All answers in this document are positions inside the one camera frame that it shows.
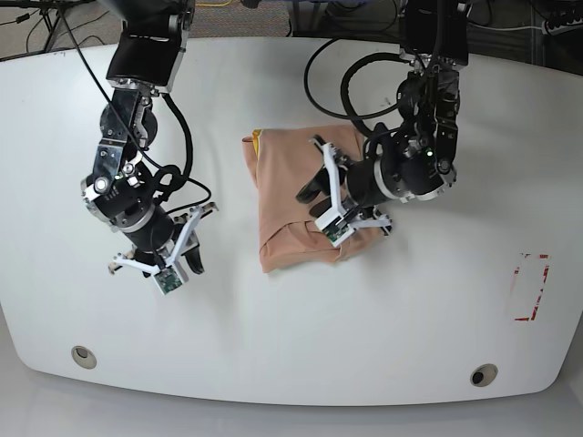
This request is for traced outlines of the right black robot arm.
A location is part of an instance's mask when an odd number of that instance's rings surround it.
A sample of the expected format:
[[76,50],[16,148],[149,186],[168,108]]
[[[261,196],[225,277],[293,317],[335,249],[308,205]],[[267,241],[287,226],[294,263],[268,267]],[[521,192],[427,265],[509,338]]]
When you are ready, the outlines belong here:
[[[102,138],[92,172],[82,182],[90,213],[132,243],[129,261],[144,276],[166,276],[185,259],[204,271],[194,218],[210,213],[211,191],[190,173],[194,146],[186,118],[170,91],[186,51],[192,1],[107,1],[122,20],[118,47],[106,79],[113,87],[99,121]],[[182,167],[148,156],[158,132],[153,100],[161,97],[182,130]]]

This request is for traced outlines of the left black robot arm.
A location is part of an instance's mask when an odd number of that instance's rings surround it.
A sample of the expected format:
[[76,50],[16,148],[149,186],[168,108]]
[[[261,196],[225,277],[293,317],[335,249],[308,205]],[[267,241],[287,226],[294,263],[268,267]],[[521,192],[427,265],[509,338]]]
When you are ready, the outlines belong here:
[[[379,205],[431,200],[455,184],[459,71],[468,63],[469,9],[467,1],[404,2],[398,10],[400,52],[365,56],[343,75],[339,117],[363,134],[362,157],[349,158],[314,136],[322,167],[296,196],[302,204],[325,196],[310,214],[335,247],[358,229],[389,233],[392,221]],[[350,83],[359,70],[376,62],[402,62],[412,69],[397,88],[394,104],[360,115],[350,99]]]

